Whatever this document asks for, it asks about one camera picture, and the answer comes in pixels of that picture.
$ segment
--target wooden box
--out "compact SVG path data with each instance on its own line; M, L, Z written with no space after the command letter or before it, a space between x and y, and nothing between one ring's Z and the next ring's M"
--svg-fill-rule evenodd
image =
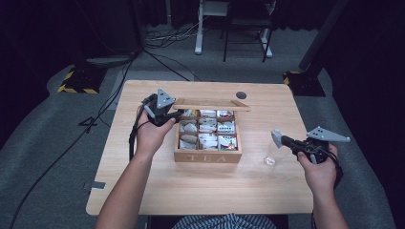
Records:
M181 117L177 125L175 138L176 162L203 163L238 163L242 156L241 134L238 125L238 112L250 111L250 108L238 100L196 100L179 98L173 105L174 109L194 111L193 116ZM195 149L183 149L184 139L197 139Z

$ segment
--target wooden table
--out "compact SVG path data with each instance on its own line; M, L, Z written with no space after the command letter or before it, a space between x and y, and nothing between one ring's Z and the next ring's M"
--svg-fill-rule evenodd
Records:
M128 138L140 101L164 89L173 97L237 99L251 107L239 112L243 155L238 164L174 161L175 129L156 153L140 207L141 215L294 214L312 211L312 194L304 170L290 149L278 149L271 131L304 139L306 129L286 85L137 81L125 83L107 138L93 189L87 204L90 215L98 215L105 199L128 164ZM266 165L272 152L276 164Z

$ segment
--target hand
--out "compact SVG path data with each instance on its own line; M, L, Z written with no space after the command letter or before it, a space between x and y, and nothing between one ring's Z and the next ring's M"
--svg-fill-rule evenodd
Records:
M329 151L337 156L337 149L331 144L329 145ZM321 164L312 164L304 153L299 152L298 161L304 168L307 184L315 196L333 195L336 168L330 158L327 158Z
M137 152L153 157L164 141L166 134L172 129L176 119L171 118L164 125L157 127L149 122L148 114L143 110L138 123Z

